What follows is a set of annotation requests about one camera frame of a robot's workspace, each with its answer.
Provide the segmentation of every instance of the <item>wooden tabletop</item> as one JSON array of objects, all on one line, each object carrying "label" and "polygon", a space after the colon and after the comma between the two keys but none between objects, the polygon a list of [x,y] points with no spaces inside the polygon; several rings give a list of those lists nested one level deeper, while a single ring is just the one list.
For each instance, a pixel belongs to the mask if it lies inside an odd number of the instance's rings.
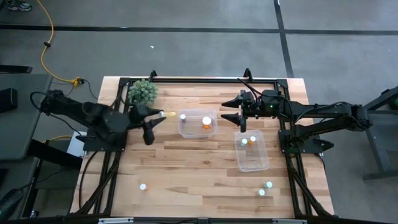
[{"label": "wooden tabletop", "polygon": [[[99,103],[110,105],[116,97],[120,77],[104,77]],[[304,80],[288,79],[292,101],[308,103]],[[240,172],[234,148],[234,132],[239,128],[221,118],[237,109],[221,106],[233,99],[241,84],[156,83],[159,96],[154,108],[165,112],[185,108],[213,108],[218,113],[218,132],[208,139],[184,139],[178,133],[178,116],[167,118],[155,129],[155,143],[146,146],[142,130],[129,132],[126,150],[120,161],[112,216],[129,217],[223,217],[293,218],[293,206],[284,156],[279,149],[279,120],[249,119],[248,130],[264,134],[270,167],[258,172]],[[259,91],[271,85],[253,85]],[[311,124],[302,119],[300,124]],[[98,185],[104,153],[97,153],[88,166],[83,183],[83,203]],[[81,170],[89,156],[85,156]],[[328,184],[321,160],[303,155],[307,184],[324,208],[333,213]],[[263,184],[266,196],[257,196]],[[140,184],[148,190],[141,191]],[[78,210],[78,187],[71,212]],[[107,194],[104,194],[102,205]],[[298,190],[300,208],[304,210]]]}]

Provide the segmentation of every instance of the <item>transparent plastic box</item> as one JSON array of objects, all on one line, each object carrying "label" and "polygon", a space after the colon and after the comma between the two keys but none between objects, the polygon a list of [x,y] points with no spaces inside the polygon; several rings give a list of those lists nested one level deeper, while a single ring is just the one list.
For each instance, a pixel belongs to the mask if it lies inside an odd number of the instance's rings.
[{"label": "transparent plastic box", "polygon": [[[250,141],[252,136],[256,138],[254,142]],[[241,145],[242,139],[248,141],[245,146]],[[235,132],[235,149],[240,171],[251,172],[269,168],[266,144],[260,130],[246,131],[245,133]]]},{"label": "transparent plastic box", "polygon": [[[185,121],[180,119],[182,114],[186,117]],[[203,127],[204,117],[211,119],[208,128]],[[178,113],[178,131],[184,138],[209,138],[213,137],[217,130],[217,111],[214,109],[184,109]]]}]

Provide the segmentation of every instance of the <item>artificial succulent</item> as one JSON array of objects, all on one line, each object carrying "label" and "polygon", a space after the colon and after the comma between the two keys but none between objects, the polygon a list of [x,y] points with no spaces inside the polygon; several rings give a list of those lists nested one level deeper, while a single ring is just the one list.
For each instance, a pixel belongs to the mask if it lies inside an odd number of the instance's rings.
[{"label": "artificial succulent", "polygon": [[130,102],[138,102],[143,105],[152,105],[157,97],[157,87],[155,84],[142,79],[134,82],[130,87]]}]

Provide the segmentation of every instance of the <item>black floor stripe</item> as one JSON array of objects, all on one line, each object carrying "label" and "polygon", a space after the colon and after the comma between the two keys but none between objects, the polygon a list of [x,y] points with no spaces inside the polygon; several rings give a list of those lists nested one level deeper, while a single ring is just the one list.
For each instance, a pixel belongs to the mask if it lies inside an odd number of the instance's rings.
[{"label": "black floor stripe", "polygon": [[287,47],[286,34],[284,32],[285,30],[284,22],[282,20],[282,13],[280,12],[280,6],[278,0],[274,0],[274,5],[275,5],[276,19],[278,22],[278,28],[280,30],[279,32],[280,44],[282,45],[282,53],[284,56],[287,78],[294,78],[292,62],[290,61],[289,48]]},{"label": "black floor stripe", "polygon": [[[51,30],[51,26],[0,24],[0,29],[11,30]],[[207,33],[244,33],[277,34],[279,29],[235,29],[235,28],[168,28],[168,27],[88,27],[55,26],[56,31],[95,31],[95,32],[207,32]]]},{"label": "black floor stripe", "polygon": [[305,30],[285,29],[286,34],[314,35],[398,35],[398,30]]}]

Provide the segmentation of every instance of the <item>concrete floor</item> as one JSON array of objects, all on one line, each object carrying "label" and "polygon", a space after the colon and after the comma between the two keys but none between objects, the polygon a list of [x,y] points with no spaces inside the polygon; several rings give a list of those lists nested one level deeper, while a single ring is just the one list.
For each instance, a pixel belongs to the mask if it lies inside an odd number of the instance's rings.
[{"label": "concrete floor", "polygon": [[[59,26],[209,27],[277,29],[273,0],[43,0]],[[395,0],[279,0],[286,29],[397,30]],[[41,8],[0,12],[0,24],[47,25]],[[45,73],[40,54],[49,31],[2,30],[0,62],[28,65]],[[398,84],[398,36],[287,35],[294,77],[304,78],[311,103],[344,100],[365,104]],[[279,34],[181,32],[55,33],[48,68],[63,78],[83,77],[98,94],[104,75],[286,78]],[[70,86],[53,84],[67,91]],[[70,95],[95,101],[87,86]],[[78,129],[84,127],[70,122]],[[71,131],[42,116],[35,138]],[[338,131],[322,138],[335,143],[325,153],[335,213],[344,218],[398,222],[398,179],[364,183],[377,167],[364,133]]]}]

